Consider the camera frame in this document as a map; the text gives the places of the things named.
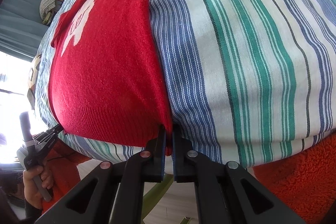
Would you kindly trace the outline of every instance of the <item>hand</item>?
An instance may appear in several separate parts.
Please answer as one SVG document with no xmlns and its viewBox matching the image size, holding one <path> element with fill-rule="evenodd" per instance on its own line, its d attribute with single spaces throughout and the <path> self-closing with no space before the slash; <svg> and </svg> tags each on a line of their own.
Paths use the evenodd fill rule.
<svg viewBox="0 0 336 224">
<path fill-rule="evenodd" d="M 25 185 L 25 198 L 32 206 L 37 209 L 42 209 L 42 195 L 38 191 L 33 178 L 41 174 L 42 187 L 50 189 L 53 184 L 53 175 L 47 165 L 46 161 L 43 162 L 43 166 L 36 166 L 30 170 L 25 170 L 23 172 L 23 183 Z"/>
</svg>

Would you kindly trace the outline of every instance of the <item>curtain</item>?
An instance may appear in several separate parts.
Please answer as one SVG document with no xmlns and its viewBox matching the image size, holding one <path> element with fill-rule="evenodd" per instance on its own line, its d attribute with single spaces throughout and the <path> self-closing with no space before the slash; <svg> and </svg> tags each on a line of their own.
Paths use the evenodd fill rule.
<svg viewBox="0 0 336 224">
<path fill-rule="evenodd" d="M 0 4 L 0 51 L 32 61 L 48 27 L 42 24 L 41 0 L 3 0 Z"/>
</svg>

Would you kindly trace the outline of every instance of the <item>window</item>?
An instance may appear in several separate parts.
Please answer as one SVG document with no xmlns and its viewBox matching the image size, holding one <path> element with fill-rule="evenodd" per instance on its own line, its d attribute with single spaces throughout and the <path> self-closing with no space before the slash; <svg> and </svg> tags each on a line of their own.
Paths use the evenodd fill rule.
<svg viewBox="0 0 336 224">
<path fill-rule="evenodd" d="M 31 132 L 40 133 L 39 123 L 27 99 L 30 63 L 0 52 L 0 162 L 13 162 L 22 145 L 19 115 L 29 111 Z"/>
</svg>

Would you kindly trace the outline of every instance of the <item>gray handle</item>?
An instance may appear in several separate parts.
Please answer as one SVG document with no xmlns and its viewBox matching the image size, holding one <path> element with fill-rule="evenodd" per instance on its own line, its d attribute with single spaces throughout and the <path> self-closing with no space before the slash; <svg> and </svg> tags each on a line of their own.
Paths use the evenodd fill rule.
<svg viewBox="0 0 336 224">
<path fill-rule="evenodd" d="M 33 181 L 35 182 L 39 192 L 43 196 L 44 200 L 49 202 L 51 201 L 51 195 L 49 194 L 48 190 L 42 187 L 42 180 L 39 175 L 35 176 L 33 178 Z"/>
</svg>

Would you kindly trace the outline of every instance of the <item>striped fabric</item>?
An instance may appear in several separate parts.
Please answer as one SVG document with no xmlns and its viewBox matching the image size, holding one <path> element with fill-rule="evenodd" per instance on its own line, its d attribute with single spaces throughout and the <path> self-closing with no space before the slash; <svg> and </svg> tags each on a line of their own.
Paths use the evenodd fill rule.
<svg viewBox="0 0 336 224">
<path fill-rule="evenodd" d="M 61 12 L 75 0 L 65 0 Z M 218 162 L 259 165 L 296 154 L 335 125 L 336 0 L 150 0 L 152 33 L 174 121 Z M 49 46 L 41 43 L 36 114 L 47 103 Z M 141 150 L 61 135 L 75 150 L 113 162 Z"/>
</svg>

